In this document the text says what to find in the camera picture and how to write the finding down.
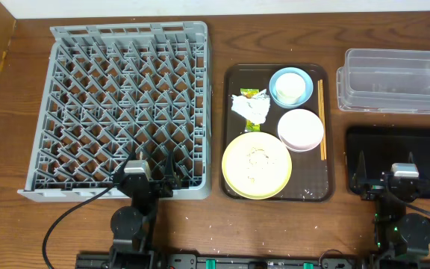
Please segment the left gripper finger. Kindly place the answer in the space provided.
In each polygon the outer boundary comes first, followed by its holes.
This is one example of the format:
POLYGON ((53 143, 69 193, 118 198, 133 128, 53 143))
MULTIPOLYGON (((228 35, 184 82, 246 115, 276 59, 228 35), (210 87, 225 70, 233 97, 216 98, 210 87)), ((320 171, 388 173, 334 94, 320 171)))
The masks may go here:
POLYGON ((125 169, 125 167, 126 167, 126 165, 127 165, 127 163, 129 162, 129 161, 133 161, 133 160, 136 160, 137 159, 137 153, 136 153, 136 150, 135 149, 133 149, 132 151, 131 151, 131 153, 129 154, 129 156, 124 160, 124 162, 120 165, 120 167, 119 167, 119 173, 120 174, 124 174, 125 172, 124 172, 124 169, 125 169))
POLYGON ((171 189, 181 188, 181 179, 176 171, 175 155, 173 151, 171 151, 166 157, 163 176, 165 183, 169 184, 171 189))

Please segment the light blue bowl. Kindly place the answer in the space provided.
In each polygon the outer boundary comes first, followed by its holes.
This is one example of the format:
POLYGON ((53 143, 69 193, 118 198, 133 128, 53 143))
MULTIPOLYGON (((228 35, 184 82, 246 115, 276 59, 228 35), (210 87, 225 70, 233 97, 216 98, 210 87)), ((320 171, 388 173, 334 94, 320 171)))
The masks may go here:
POLYGON ((313 80, 311 79, 311 77, 309 76, 309 74, 307 74, 305 71, 303 71, 300 68, 295 68, 295 67, 285 67, 282 68, 278 71, 276 71, 274 73, 274 75, 271 77, 271 79, 269 80, 269 92, 272 95, 272 98, 274 99, 274 102, 279 105, 282 108, 287 108, 287 109, 292 109, 292 108, 297 108, 300 105, 303 105, 305 102, 307 102, 314 90, 314 84, 313 84, 313 80), (284 104, 282 102, 280 102, 277 98, 277 93, 275 90, 275 82, 276 80, 283 74, 285 73, 296 73, 298 75, 301 75, 301 77, 303 77, 303 79, 305 80, 306 83, 306 87, 305 87, 305 92, 304 94, 300 97, 300 99, 298 100, 297 103, 292 104, 292 105, 287 105, 284 104))

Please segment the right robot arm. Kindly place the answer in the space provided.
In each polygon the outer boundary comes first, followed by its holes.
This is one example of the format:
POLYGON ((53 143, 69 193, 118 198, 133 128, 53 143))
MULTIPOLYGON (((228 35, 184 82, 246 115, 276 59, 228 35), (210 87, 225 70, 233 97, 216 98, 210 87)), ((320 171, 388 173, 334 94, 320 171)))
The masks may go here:
POLYGON ((391 171, 382 172, 378 179, 369 179, 361 152, 353 182, 361 199, 376 205, 373 224, 377 250, 360 261, 358 267, 419 268, 420 259, 429 254, 430 218, 406 211, 426 186, 416 164, 394 163, 391 171))

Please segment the white plastic cup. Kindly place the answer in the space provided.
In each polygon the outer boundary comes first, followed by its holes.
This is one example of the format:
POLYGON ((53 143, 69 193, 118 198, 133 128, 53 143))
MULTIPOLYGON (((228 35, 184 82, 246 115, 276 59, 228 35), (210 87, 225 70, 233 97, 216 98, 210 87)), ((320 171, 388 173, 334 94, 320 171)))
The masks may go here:
POLYGON ((296 73, 285 73, 275 82, 278 100, 287 105, 297 103, 304 94, 305 87, 305 80, 296 73))

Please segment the pink bowl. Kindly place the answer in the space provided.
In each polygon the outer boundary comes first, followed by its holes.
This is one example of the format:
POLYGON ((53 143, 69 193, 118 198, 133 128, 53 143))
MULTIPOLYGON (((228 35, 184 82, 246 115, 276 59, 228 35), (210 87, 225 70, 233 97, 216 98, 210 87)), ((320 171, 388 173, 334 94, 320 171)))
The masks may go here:
POLYGON ((281 142, 293 152, 307 152, 316 148, 324 138, 321 119, 305 109, 293 109, 285 113, 277 125, 281 142))

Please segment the white napkin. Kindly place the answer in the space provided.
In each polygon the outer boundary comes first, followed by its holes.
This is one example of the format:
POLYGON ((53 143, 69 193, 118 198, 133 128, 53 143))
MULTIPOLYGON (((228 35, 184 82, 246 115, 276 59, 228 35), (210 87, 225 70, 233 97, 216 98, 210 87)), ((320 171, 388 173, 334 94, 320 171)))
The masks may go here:
POLYGON ((231 100, 232 111, 254 124, 265 123, 270 109, 270 96, 266 89, 256 93, 251 98, 232 95, 231 100))

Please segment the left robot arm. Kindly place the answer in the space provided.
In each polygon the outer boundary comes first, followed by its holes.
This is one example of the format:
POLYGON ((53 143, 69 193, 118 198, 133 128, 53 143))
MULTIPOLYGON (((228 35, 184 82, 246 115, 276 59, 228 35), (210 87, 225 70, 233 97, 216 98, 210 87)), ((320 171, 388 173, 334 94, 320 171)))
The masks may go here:
POLYGON ((110 269, 158 269, 166 267, 166 255, 152 245, 158 202, 173 197, 181 188, 176 174, 174 153, 170 152, 163 166, 163 179, 150 179, 146 160, 138 160, 132 152, 113 175, 118 191, 131 198, 130 206, 121 207, 111 220, 113 245, 107 267, 110 269))

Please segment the green yellow snack wrapper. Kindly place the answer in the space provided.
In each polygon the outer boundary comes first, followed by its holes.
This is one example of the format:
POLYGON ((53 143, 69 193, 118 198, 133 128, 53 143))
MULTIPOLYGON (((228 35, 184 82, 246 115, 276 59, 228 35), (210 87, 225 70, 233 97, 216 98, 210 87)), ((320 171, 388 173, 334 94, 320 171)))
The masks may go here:
MULTIPOLYGON (((260 94, 260 90, 256 88, 241 88, 240 93, 242 96, 246 97, 247 99, 251 99, 255 97, 256 100, 264 101, 264 102, 267 99, 265 90, 263 90, 262 94, 260 94)), ((245 132, 259 132, 260 130, 261 130, 260 124, 255 124, 250 120, 246 120, 245 132)))

